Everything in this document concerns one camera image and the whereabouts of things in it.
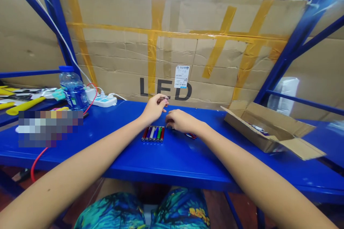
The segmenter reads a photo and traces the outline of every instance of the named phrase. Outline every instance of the hand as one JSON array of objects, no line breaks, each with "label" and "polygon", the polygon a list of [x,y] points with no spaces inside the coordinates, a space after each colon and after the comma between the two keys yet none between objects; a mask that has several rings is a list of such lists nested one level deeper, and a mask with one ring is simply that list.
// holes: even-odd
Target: hand
[{"label": "hand", "polygon": [[171,126],[183,133],[197,134],[205,125],[204,122],[180,109],[169,111],[165,121],[167,126]]},{"label": "hand", "polygon": [[150,125],[152,122],[158,120],[162,112],[166,113],[164,107],[168,107],[168,105],[169,102],[167,96],[163,94],[156,94],[154,97],[148,100],[148,103],[140,118]]}]

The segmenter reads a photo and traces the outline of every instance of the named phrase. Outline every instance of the left hand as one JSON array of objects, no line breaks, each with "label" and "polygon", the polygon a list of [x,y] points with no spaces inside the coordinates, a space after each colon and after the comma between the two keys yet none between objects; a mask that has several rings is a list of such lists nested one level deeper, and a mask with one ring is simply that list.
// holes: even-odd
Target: left hand
[{"label": "left hand", "polygon": [[164,107],[168,107],[169,102],[168,99],[164,98],[167,98],[167,96],[156,94],[148,101],[142,115],[140,116],[140,118],[146,121],[148,125],[158,120],[161,113],[166,113]]}]

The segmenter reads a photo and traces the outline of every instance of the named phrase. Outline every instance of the cardboard sheet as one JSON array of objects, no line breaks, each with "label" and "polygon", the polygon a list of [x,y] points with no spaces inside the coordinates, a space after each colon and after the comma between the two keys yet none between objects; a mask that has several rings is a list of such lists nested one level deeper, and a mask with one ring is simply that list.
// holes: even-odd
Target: cardboard sheet
[{"label": "cardboard sheet", "polygon": [[[161,92],[171,104],[211,109],[255,98],[305,7],[294,0],[61,4],[78,62],[105,92],[136,101]],[[178,65],[190,66],[186,89],[174,87]]]},{"label": "cardboard sheet", "polygon": [[[172,97],[172,104],[211,109],[255,98],[305,7],[304,1],[294,0],[61,3],[77,60],[106,93],[145,102],[162,92]],[[57,69],[64,64],[54,33],[25,0],[0,4],[5,7],[0,14],[0,72]],[[329,8],[311,37],[338,19],[343,8],[340,3]],[[300,79],[298,97],[344,108],[343,39],[341,28],[292,63],[286,76]],[[190,66],[186,89],[174,87],[177,65]],[[59,85],[57,74],[3,81]],[[343,119],[299,103],[291,116]]]}]

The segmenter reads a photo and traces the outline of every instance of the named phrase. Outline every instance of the open cardboard box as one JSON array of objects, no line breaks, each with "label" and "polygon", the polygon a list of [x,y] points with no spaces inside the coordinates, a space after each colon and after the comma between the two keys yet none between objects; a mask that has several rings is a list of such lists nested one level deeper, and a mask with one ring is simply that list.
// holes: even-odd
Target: open cardboard box
[{"label": "open cardboard box", "polygon": [[[265,153],[289,149],[303,160],[314,159],[326,154],[307,141],[303,136],[315,129],[314,126],[277,113],[267,107],[247,101],[232,101],[227,108],[225,121]],[[258,126],[269,135],[264,135],[252,125]]]}]

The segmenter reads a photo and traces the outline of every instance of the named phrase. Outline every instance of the plastic bottle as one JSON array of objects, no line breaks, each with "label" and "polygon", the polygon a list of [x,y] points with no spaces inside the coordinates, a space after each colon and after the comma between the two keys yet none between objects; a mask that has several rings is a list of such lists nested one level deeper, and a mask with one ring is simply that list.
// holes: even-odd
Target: plastic bottle
[{"label": "plastic bottle", "polygon": [[86,92],[79,75],[72,66],[59,66],[61,89],[66,95],[66,100],[74,111],[86,111],[89,107]]}]

